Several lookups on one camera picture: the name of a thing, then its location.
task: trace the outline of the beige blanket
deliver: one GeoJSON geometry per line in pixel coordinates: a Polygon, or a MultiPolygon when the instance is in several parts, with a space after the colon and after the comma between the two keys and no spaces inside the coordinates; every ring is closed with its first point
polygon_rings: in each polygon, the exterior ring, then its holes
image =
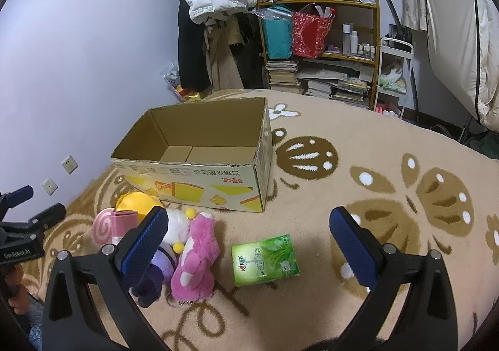
{"type": "MultiPolygon", "coordinates": [[[[175,351],[298,351],[337,337],[367,295],[328,230],[331,209],[343,205],[382,242],[408,253],[443,253],[464,345],[499,293],[498,164],[442,135],[343,103],[269,90],[225,96],[260,95],[269,100],[274,131],[265,212],[214,211],[221,257],[213,298],[172,308],[162,296],[143,310],[154,329],[175,351]],[[296,144],[303,144],[300,154],[319,155],[293,159],[288,149],[296,144]],[[230,247],[285,233],[301,275],[236,288],[230,247]]],[[[68,207],[66,221],[47,235],[46,258],[27,267],[33,293],[44,297],[58,251],[95,251],[88,239],[93,218],[129,190],[109,169],[68,207]]],[[[96,297],[111,337],[120,340],[96,297]]],[[[381,338],[403,300],[396,299],[381,338]]]]}

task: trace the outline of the white flower pattern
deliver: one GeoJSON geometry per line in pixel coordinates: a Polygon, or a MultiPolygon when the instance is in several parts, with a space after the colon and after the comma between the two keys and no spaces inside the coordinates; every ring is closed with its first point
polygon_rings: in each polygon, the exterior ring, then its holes
{"type": "Polygon", "coordinates": [[[299,112],[292,112],[291,110],[286,109],[285,103],[279,103],[275,106],[275,108],[269,108],[270,120],[277,119],[280,116],[292,117],[292,116],[300,116],[299,112]]]}

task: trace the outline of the wall switch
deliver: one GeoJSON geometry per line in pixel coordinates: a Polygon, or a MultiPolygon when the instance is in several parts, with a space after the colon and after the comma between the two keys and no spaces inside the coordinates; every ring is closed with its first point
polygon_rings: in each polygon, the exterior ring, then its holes
{"type": "Polygon", "coordinates": [[[68,174],[71,174],[74,170],[76,170],[76,168],[78,168],[78,164],[71,155],[64,160],[62,166],[68,174]]]}
{"type": "Polygon", "coordinates": [[[58,188],[58,186],[56,185],[56,183],[52,180],[52,178],[49,178],[47,179],[44,183],[43,183],[43,189],[45,189],[47,191],[47,193],[52,196],[52,194],[56,191],[56,189],[58,188]]]}

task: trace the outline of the green tissue pack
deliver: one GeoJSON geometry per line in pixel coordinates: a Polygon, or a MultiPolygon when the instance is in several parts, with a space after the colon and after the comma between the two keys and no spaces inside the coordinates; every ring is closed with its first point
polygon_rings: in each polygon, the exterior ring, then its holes
{"type": "Polygon", "coordinates": [[[236,286],[300,275],[289,234],[232,247],[236,286]]]}

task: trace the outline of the human hand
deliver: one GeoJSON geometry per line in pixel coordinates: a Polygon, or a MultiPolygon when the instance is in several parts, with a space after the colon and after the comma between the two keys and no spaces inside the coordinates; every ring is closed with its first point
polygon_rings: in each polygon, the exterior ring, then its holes
{"type": "Polygon", "coordinates": [[[24,315],[29,310],[29,293],[21,283],[23,274],[21,264],[17,264],[15,269],[5,277],[7,285],[17,287],[16,295],[8,300],[8,304],[14,308],[14,313],[17,315],[24,315]]]}

